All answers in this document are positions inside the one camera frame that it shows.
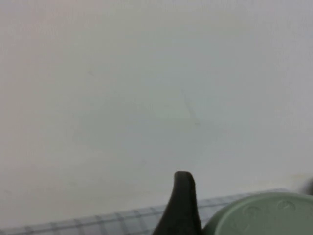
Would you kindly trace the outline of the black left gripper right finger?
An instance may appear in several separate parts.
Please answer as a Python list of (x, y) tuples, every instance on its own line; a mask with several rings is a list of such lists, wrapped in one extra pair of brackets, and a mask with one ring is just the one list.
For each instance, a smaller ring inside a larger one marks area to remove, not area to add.
[(303, 183), (303, 186), (300, 190), (302, 193), (306, 195), (313, 196), (313, 179), (310, 178)]

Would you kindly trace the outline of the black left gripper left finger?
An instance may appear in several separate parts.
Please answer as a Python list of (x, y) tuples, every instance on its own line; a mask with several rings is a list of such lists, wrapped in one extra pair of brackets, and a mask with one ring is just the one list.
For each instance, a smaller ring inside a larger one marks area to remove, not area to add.
[(153, 235), (201, 235), (196, 185), (190, 172), (174, 174), (174, 186), (165, 211)]

